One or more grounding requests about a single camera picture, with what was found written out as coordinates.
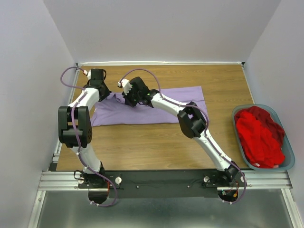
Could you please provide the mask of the purple t shirt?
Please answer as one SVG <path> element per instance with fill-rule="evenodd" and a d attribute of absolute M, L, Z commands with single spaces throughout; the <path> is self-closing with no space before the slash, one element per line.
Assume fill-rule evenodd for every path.
<path fill-rule="evenodd" d="M 161 90 L 164 95 L 180 101 L 195 102 L 198 107 L 207 113 L 207 106 L 200 86 L 170 88 Z M 125 104 L 121 93 L 111 93 L 105 100 L 95 104 L 95 111 L 91 118 L 91 125 L 118 125 L 118 124 L 174 124 L 178 118 L 161 109 L 138 104 L 131 107 Z"/>

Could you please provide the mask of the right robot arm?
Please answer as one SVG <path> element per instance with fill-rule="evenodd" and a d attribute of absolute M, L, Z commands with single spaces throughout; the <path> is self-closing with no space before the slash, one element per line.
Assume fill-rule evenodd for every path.
<path fill-rule="evenodd" d="M 160 89 L 150 90 L 140 77 L 130 81 L 125 78 L 120 79 L 117 86 L 123 89 L 123 97 L 127 105 L 135 107 L 137 104 L 143 104 L 176 116 L 182 133 L 195 140 L 211 158 L 219 171 L 218 180 L 222 185 L 231 185 L 235 182 L 236 176 L 240 174 L 244 186 L 247 186 L 244 173 L 213 139 L 208 130 L 208 116 L 194 102 L 188 104 L 179 102 L 165 96 Z"/>

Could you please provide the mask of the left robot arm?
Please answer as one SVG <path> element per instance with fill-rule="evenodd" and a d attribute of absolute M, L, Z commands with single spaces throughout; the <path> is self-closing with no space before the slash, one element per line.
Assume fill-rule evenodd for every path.
<path fill-rule="evenodd" d="M 64 74 L 70 69 L 81 71 L 88 79 L 84 87 L 69 85 L 63 81 Z M 84 181 L 99 188 L 111 185 L 105 176 L 102 162 L 97 158 L 91 141 L 93 130 L 90 118 L 92 107 L 105 100 L 111 91 L 105 84 L 106 71 L 93 68 L 86 71 L 80 67 L 72 66 L 64 70 L 60 82 L 70 88 L 80 89 L 81 94 L 67 106 L 58 109 L 58 137 L 59 141 L 71 149 L 83 166 Z"/>

